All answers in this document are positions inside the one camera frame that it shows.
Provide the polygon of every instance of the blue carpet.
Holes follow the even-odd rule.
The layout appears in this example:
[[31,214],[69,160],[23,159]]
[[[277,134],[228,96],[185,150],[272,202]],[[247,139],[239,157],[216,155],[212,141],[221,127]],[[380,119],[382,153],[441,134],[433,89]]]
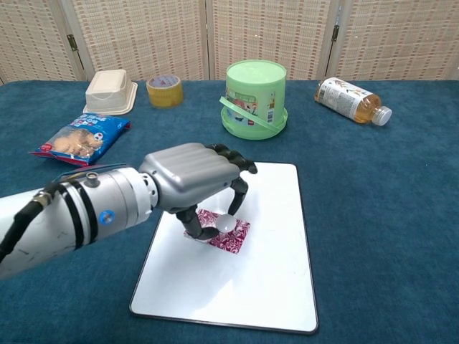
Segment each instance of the blue carpet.
[[[356,82],[393,109],[381,128],[315,104],[316,84],[288,82],[287,128],[270,140],[246,141],[222,127],[224,82],[184,82],[184,103],[165,110],[150,106],[139,82],[126,115],[131,130],[98,161],[138,167],[147,153],[197,141],[224,143],[256,161],[296,164],[318,307],[315,335],[132,316],[156,211],[142,225],[0,281],[0,343],[457,343],[459,82]],[[87,86],[0,87],[0,196],[73,169],[28,152],[81,113]]]

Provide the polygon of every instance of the plastic bottle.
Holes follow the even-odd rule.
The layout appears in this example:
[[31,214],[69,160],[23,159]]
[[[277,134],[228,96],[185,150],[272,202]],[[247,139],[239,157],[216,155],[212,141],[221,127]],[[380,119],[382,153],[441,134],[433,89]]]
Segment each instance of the plastic bottle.
[[392,115],[392,110],[382,106],[378,95],[337,77],[320,82],[314,99],[357,123],[384,125]]

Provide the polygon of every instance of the white food container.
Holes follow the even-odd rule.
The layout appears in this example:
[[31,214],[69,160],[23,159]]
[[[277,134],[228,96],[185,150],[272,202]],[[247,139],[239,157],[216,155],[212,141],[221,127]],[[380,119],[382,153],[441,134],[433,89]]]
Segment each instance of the white food container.
[[132,110],[137,84],[125,70],[103,70],[95,73],[86,90],[84,113],[124,115]]

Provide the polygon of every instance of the beige wicker panel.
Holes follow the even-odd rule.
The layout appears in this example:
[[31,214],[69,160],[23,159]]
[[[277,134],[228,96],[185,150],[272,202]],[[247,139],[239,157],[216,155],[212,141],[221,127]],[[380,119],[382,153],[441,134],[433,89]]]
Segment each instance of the beige wicker panel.
[[355,0],[337,75],[442,80],[459,56],[459,0]]
[[329,7],[325,0],[212,0],[215,78],[243,59],[278,62],[289,79],[316,78]]
[[201,80],[200,0],[73,0],[95,71],[125,69],[133,80],[174,74]]
[[0,68],[8,81],[77,79],[51,3],[0,1]]

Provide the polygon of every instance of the pink patterned package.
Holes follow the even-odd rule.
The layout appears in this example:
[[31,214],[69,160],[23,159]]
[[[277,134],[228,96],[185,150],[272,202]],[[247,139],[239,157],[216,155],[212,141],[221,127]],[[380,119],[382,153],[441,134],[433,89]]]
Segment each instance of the pink patterned package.
[[[198,218],[201,226],[203,227],[215,227],[215,221],[219,214],[209,210],[200,209],[198,210]],[[229,233],[220,233],[215,238],[206,240],[205,242],[209,245],[218,247],[225,251],[238,254],[241,250],[242,243],[250,228],[250,223],[237,219],[236,228]],[[186,231],[184,236],[191,238]]]

